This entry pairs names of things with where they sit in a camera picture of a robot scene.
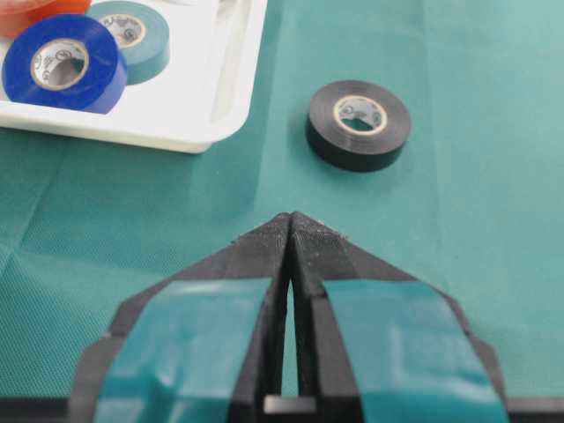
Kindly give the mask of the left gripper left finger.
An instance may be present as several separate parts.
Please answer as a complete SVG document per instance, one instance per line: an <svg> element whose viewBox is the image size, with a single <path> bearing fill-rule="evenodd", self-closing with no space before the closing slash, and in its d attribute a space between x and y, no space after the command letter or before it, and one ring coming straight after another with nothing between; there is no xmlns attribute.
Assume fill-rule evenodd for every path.
<svg viewBox="0 0 564 423"><path fill-rule="evenodd" d="M82 354L71 422L257 422L281 388L291 217L122 302Z"/></svg>

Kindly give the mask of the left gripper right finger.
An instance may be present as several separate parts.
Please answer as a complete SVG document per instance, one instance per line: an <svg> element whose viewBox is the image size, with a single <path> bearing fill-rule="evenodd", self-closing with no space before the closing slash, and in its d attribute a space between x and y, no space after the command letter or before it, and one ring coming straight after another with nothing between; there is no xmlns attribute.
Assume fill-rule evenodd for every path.
<svg viewBox="0 0 564 423"><path fill-rule="evenodd" d="M295 212L299 391L322 422L505 422L494 350L450 296Z"/></svg>

